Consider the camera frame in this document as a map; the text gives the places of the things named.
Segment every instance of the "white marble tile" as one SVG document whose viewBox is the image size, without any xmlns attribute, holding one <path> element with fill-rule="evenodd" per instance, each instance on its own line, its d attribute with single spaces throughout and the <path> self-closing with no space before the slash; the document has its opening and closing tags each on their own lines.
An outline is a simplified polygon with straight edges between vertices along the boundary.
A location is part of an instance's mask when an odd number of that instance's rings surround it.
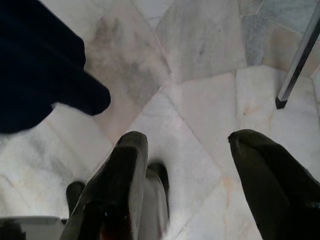
<svg viewBox="0 0 320 240">
<path fill-rule="evenodd" d="M 58 104 L 45 121 L 64 140 L 64 144 L 79 156 L 92 174 L 107 159 L 113 144 L 91 116 Z"/>
<path fill-rule="evenodd" d="M 167 168 L 170 224 L 165 239 L 175 239 L 218 183 L 221 171 L 164 93 L 151 99 L 130 130 L 147 136 L 149 160 L 163 161 Z"/>
<path fill-rule="evenodd" d="M 65 191 L 91 176 L 79 157 L 42 122 L 0 154 L 0 215 L 68 217 Z"/>
<path fill-rule="evenodd" d="M 177 240 L 262 240 L 240 183 L 224 178 Z"/>
<path fill-rule="evenodd" d="M 260 9 L 263 0 L 239 0 L 240 15 L 256 14 Z"/>
<path fill-rule="evenodd" d="M 302 34 L 288 30 L 260 15 L 242 17 L 246 59 L 249 66 L 268 65 L 288 71 Z M 311 76 L 320 64 L 320 44 L 316 43 L 301 74 Z"/>
<path fill-rule="evenodd" d="M 149 26 L 155 30 L 174 0 L 133 0 Z"/>
<path fill-rule="evenodd" d="M 302 39 L 300 33 L 287 30 L 275 23 L 269 24 L 264 47 L 263 64 L 288 71 Z M 311 76 L 320 64 L 320 43 L 316 43 L 301 74 Z"/>
<path fill-rule="evenodd" d="M 41 0 L 78 36 L 83 37 L 98 21 L 112 0 Z"/>
<path fill-rule="evenodd" d="M 176 0 L 156 33 L 178 82 L 246 66 L 237 1 Z"/>
<path fill-rule="evenodd" d="M 284 109 L 275 99 L 285 72 L 267 66 L 239 69 L 237 116 L 241 129 L 253 129 L 283 145 L 320 180 L 320 124 L 312 80 L 300 77 Z"/>
<path fill-rule="evenodd" d="M 318 0 L 264 0 L 259 14 L 298 33 L 305 33 Z"/>
<path fill-rule="evenodd" d="M 234 75 L 188 81 L 165 92 L 212 159 L 227 176 L 239 179 L 228 143 L 238 129 Z"/>
<path fill-rule="evenodd" d="M 115 143 L 171 70 L 155 34 L 129 0 L 114 1 L 85 42 L 85 68 L 111 94 L 109 108 L 94 119 Z"/>
</svg>

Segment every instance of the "gray object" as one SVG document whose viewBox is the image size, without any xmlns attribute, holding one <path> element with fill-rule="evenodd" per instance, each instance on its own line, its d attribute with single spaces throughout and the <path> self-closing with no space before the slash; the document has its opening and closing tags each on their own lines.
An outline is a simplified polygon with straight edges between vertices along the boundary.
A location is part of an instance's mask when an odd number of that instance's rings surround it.
<svg viewBox="0 0 320 240">
<path fill-rule="evenodd" d="M 315 7 L 315 11 L 311 17 L 308 27 L 303 35 L 298 50 L 295 53 L 289 71 L 286 75 L 284 84 L 275 99 L 277 109 L 283 109 L 288 101 L 298 77 L 314 47 L 320 34 L 320 2 Z"/>
</svg>

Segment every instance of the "metal rod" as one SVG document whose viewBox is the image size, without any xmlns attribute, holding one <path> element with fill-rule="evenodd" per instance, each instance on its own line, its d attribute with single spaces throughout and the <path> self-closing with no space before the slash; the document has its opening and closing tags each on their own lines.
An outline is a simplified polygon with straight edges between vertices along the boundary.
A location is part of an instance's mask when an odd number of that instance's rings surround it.
<svg viewBox="0 0 320 240">
<path fill-rule="evenodd" d="M 307 26 L 307 29 L 300 42 L 298 50 L 295 53 L 289 71 L 286 75 L 284 84 L 275 99 L 277 109 L 283 109 L 286 106 L 288 97 L 293 90 L 297 79 L 314 47 L 320 34 L 320 1 L 315 7 L 314 13 Z"/>
</svg>

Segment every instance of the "marble floor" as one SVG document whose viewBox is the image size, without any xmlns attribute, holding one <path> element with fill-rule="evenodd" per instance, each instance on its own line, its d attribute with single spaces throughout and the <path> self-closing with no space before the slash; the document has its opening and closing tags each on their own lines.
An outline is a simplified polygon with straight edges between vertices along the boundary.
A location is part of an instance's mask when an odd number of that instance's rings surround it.
<svg viewBox="0 0 320 240">
<path fill-rule="evenodd" d="M 275 98 L 317 0 L 42 0 L 83 38 L 85 69 L 111 105 L 94 117 L 58 104 L 35 128 L 0 135 L 0 217 L 66 218 L 128 131 L 148 138 L 170 183 L 165 240 L 261 240 L 228 136 L 254 129 L 320 181 L 320 45 L 285 109 Z"/>
</svg>

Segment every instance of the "dark navy clothing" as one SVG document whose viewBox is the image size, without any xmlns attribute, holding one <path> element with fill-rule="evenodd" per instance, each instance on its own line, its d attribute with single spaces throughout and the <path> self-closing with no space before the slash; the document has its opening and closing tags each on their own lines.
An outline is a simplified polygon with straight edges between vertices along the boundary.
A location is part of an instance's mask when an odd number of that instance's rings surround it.
<svg viewBox="0 0 320 240">
<path fill-rule="evenodd" d="M 83 40 L 37 0 L 0 0 L 0 133 L 39 124 L 60 102 L 88 115 L 110 104 L 84 71 Z"/>
</svg>

